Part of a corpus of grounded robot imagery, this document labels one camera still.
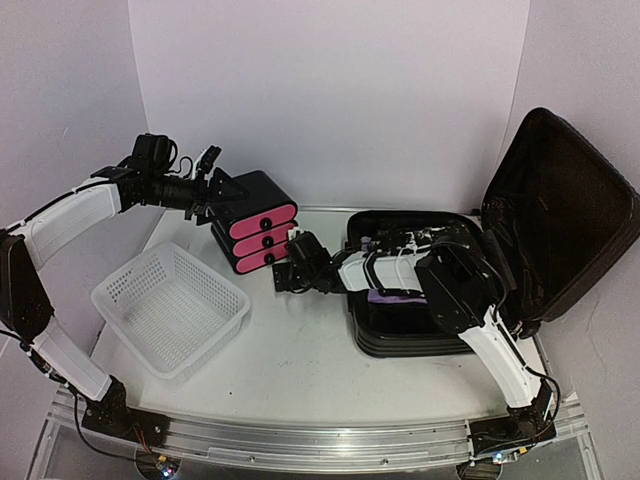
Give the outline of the purple cloth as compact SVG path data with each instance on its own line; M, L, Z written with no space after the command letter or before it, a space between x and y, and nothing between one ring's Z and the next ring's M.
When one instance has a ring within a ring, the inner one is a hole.
M425 297L415 291L379 291L370 290L367 293L367 301L370 304L427 304Z

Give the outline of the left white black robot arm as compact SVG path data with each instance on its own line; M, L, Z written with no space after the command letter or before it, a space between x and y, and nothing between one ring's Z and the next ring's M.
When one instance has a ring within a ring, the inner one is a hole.
M198 224L213 221L248 190L214 163L218 147L204 151L187 177L172 170L176 143L165 135L139 135L132 153L94 172L80 186L1 231L1 321L32 363L82 397L99 428L123 438L139 423L126 403L126 388L107 374L66 333L39 272L59 250L98 223L130 208L158 206L183 212Z

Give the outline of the black ribbed hard-shell suitcase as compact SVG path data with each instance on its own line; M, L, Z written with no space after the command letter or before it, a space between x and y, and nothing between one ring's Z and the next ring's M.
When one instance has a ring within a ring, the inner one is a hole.
M524 340L574 306L638 239L639 196L573 126L538 107L522 120L477 221L450 212L368 210L349 218L347 242L456 224L508 282L500 314Z

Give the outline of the black pink three-drawer organizer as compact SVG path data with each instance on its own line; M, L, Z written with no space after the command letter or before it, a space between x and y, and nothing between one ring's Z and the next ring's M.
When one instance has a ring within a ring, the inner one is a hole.
M240 175L236 182L248 197L220 209L211 233L233 271L244 275L287 256L287 234L297 226L298 206L261 170Z

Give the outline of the white perforated plastic basket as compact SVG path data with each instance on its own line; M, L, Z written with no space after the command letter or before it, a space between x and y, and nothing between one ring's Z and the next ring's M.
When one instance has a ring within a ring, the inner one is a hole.
M172 243L143 251L91 293L105 322L157 378L184 383L239 332L248 295Z

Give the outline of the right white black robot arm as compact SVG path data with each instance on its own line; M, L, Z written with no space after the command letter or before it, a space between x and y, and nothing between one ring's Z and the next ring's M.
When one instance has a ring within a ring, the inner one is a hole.
M468 345L500 388L507 414L474 422L476 455L533 447L555 433L558 382L534 370L501 318L508 289L470 235L444 227L366 237L332 254L310 231L287 234L272 268L276 292L373 293L425 301L432 321Z

